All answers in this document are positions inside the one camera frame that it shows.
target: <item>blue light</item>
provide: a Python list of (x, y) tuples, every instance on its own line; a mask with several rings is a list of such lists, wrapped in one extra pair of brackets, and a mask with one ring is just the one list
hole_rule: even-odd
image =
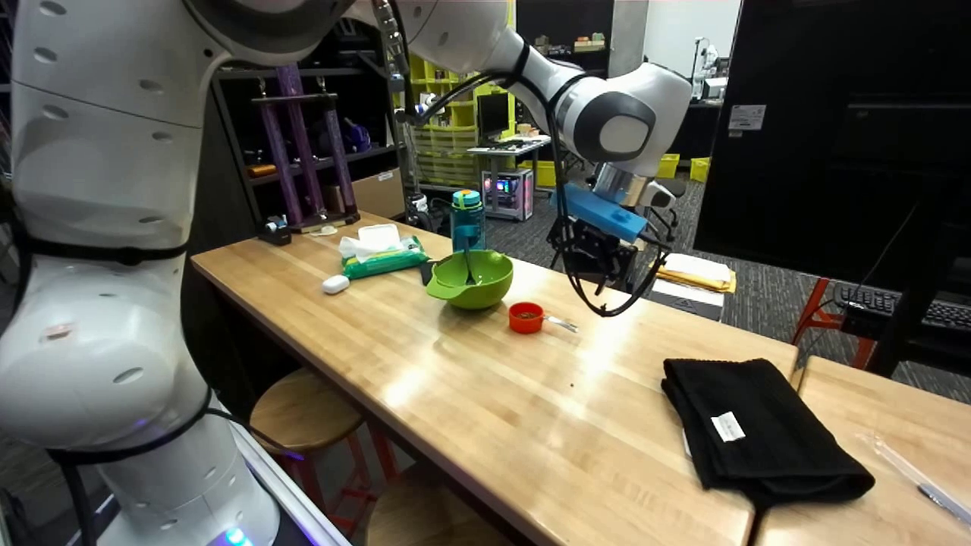
[(246, 542), (250, 542), (243, 533), (243, 530), (238, 527), (234, 527), (226, 532), (226, 540), (235, 546), (242, 546), (246, 544)]

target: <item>blue water bottle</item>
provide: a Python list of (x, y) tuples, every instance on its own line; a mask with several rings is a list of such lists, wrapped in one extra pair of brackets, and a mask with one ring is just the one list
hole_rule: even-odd
[(486, 208), (482, 196), (472, 189), (452, 194), (452, 252), (486, 248)]

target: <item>white sticker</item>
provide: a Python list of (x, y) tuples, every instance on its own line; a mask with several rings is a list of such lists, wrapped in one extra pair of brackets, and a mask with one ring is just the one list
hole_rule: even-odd
[(764, 104), (736, 104), (731, 107), (728, 130), (760, 131), (763, 119), (765, 119)]
[(732, 412), (723, 413), (717, 417), (712, 418), (712, 425), (715, 426), (715, 430), (721, 436), (722, 442), (734, 442), (739, 438), (745, 437), (745, 432), (742, 430), (742, 426), (738, 424), (738, 420), (735, 419), (735, 414)]
[(685, 441), (685, 453), (687, 453), (687, 457), (691, 459), (691, 448), (687, 446), (687, 434), (685, 434), (685, 430), (683, 428), (681, 429), (681, 439)]

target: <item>green package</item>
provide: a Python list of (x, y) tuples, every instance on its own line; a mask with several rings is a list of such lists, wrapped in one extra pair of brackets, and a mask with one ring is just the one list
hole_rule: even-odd
[(406, 237), (401, 240), (405, 245), (403, 250), (387, 251), (377, 253), (368, 257), (363, 263), (357, 256), (349, 256), (341, 259), (344, 266), (344, 276), (348, 279), (360, 279), (370, 277), (398, 269), (415, 267), (428, 261), (428, 255), (424, 253), (424, 247), (419, 242), (418, 237)]

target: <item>folded black towel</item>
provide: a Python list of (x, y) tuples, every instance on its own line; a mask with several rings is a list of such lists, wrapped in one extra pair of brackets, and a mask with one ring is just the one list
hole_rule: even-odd
[(850, 500), (873, 487), (768, 360), (668, 359), (664, 374), (705, 489), (738, 490), (765, 509)]

